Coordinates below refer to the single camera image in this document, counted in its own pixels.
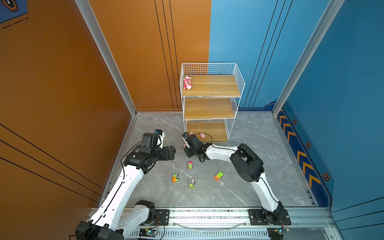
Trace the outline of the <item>white wire wooden shelf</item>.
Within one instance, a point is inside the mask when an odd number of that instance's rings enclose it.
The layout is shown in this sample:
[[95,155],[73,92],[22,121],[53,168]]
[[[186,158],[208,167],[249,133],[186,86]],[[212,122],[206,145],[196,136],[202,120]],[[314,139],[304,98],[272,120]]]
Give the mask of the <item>white wire wooden shelf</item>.
[[[183,89],[186,76],[193,87]],[[182,63],[180,93],[184,130],[204,143],[226,143],[239,110],[245,80],[236,63]]]

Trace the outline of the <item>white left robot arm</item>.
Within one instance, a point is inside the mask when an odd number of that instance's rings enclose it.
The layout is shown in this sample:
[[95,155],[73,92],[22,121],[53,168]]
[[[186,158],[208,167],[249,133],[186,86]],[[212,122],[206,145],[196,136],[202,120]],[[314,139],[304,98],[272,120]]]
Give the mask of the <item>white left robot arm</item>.
[[122,213],[134,189],[158,161],[175,158],[174,146],[165,147],[165,133],[157,129],[143,134],[121,159],[122,171],[112,190],[87,221],[81,221],[73,235],[78,240],[125,240],[141,224],[155,220],[155,204],[140,200],[126,217]]

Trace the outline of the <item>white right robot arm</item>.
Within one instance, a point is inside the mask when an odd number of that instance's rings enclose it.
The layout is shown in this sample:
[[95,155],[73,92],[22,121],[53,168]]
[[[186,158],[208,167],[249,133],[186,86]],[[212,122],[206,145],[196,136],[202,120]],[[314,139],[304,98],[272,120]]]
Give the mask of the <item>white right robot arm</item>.
[[267,225],[291,225],[291,218],[281,201],[273,193],[266,178],[264,162],[246,144],[237,147],[223,147],[201,142],[196,135],[182,134],[185,153],[190,158],[197,156],[205,160],[231,162],[239,176],[249,182],[258,195],[262,206],[262,221]]

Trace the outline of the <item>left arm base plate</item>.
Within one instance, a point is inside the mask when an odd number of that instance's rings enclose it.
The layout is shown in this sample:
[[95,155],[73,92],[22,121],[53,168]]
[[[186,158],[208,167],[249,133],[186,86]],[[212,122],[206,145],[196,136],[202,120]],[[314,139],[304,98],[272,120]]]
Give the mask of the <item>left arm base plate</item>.
[[169,219],[170,219],[169,209],[154,209],[154,210],[150,210],[147,220],[143,222],[142,225],[154,226],[158,222],[161,222],[162,224],[167,226],[169,224]]

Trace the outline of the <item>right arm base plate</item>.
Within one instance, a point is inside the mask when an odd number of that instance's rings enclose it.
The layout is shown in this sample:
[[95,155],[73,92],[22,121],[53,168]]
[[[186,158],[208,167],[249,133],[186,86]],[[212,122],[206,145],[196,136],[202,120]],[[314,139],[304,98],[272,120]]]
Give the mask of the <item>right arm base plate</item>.
[[283,211],[277,215],[262,209],[249,209],[248,214],[252,226],[290,226],[292,224],[289,213],[285,209],[283,209]]

